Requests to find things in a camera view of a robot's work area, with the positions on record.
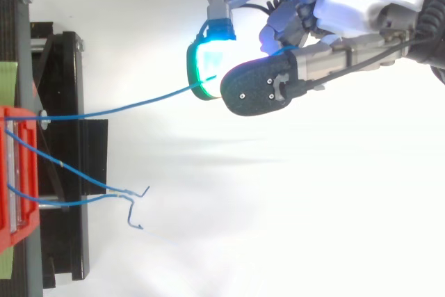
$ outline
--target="metal rod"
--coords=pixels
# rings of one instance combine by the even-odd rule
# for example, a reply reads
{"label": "metal rod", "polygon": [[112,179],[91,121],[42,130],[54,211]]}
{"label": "metal rod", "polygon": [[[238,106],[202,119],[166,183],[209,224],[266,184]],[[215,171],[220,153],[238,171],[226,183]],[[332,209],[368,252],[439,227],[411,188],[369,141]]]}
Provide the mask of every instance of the metal rod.
{"label": "metal rod", "polygon": [[46,38],[35,38],[31,40],[31,52],[33,54],[42,53],[45,48],[45,44],[47,43]]}
{"label": "metal rod", "polygon": [[[55,195],[40,196],[39,198],[45,201],[58,201],[58,197]],[[49,204],[39,204],[39,210],[52,210],[52,209],[61,209],[61,207]]]}
{"label": "metal rod", "polygon": [[[11,131],[15,133],[14,129],[14,122],[8,121],[6,123],[6,128],[8,131]],[[14,141],[11,142],[12,138],[6,139],[6,161],[7,161],[7,180],[8,183],[13,187],[16,188],[17,176],[16,176],[16,163],[17,163],[17,157],[15,152],[15,143]],[[17,199],[14,193],[9,192],[9,198],[8,198],[8,204],[9,204],[9,219],[10,219],[10,232],[16,232],[17,231],[17,225],[19,222],[17,222]]]}

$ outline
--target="blue light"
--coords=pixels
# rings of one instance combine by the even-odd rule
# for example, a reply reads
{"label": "blue light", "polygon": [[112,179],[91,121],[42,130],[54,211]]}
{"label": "blue light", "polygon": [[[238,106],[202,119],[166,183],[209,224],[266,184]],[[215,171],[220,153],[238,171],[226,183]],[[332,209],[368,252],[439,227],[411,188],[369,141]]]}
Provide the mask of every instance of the blue light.
{"label": "blue light", "polygon": [[205,83],[202,88],[212,97],[220,97],[220,84],[224,76],[242,63],[242,52],[237,50],[234,40],[214,40],[198,46],[196,53],[199,80],[216,76],[215,80]]}

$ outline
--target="black metal frame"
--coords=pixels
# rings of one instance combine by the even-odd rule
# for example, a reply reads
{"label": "black metal frame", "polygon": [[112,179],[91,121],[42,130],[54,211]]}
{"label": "black metal frame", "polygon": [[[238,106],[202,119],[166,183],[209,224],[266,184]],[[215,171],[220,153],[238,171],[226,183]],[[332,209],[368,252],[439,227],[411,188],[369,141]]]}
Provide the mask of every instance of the black metal frame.
{"label": "black metal frame", "polygon": [[[31,37],[46,38],[31,58]],[[74,32],[54,35],[52,23],[29,22],[29,7],[0,0],[0,61],[19,64],[16,106],[49,115],[83,113],[80,38]],[[38,149],[106,182],[107,120],[53,122],[40,129]],[[40,195],[78,201],[105,190],[38,160]],[[55,287],[55,274],[83,280],[90,271],[87,206],[40,211],[40,227],[15,246],[13,279],[0,280],[0,296],[42,297]]]}
{"label": "black metal frame", "polygon": [[[80,37],[73,32],[54,35],[50,23],[32,23],[31,37],[46,38],[41,53],[33,53],[33,76],[38,95],[49,115],[83,113]],[[107,120],[53,122],[41,130],[38,146],[50,155],[106,182]],[[105,189],[39,158],[40,195],[59,201],[85,200]],[[56,286],[55,274],[71,273],[83,280],[90,271],[87,206],[40,212],[44,289]]]}

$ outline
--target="red clamp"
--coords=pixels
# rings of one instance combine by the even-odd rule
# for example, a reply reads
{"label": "red clamp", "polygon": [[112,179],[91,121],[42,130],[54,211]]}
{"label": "red clamp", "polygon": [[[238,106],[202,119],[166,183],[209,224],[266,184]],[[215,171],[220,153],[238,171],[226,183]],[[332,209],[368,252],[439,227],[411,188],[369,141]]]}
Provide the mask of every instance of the red clamp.
{"label": "red clamp", "polygon": [[0,253],[29,236],[40,224],[39,206],[18,197],[8,183],[22,193],[38,198],[37,155],[9,137],[13,132],[37,147],[36,121],[6,121],[5,118],[35,117],[25,109],[0,107]]}

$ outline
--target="white background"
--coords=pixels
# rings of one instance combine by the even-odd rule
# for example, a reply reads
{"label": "white background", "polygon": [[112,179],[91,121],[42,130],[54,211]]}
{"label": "white background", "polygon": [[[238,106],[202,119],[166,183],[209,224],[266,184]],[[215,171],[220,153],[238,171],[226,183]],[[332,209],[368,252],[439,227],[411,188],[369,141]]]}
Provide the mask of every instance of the white background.
{"label": "white background", "polygon": [[[76,31],[86,111],[187,86],[207,0],[35,0]],[[235,13],[258,50],[265,16]],[[89,206],[91,273],[46,296],[444,296],[445,86],[412,61],[339,79],[258,118],[191,93],[112,115]]]}

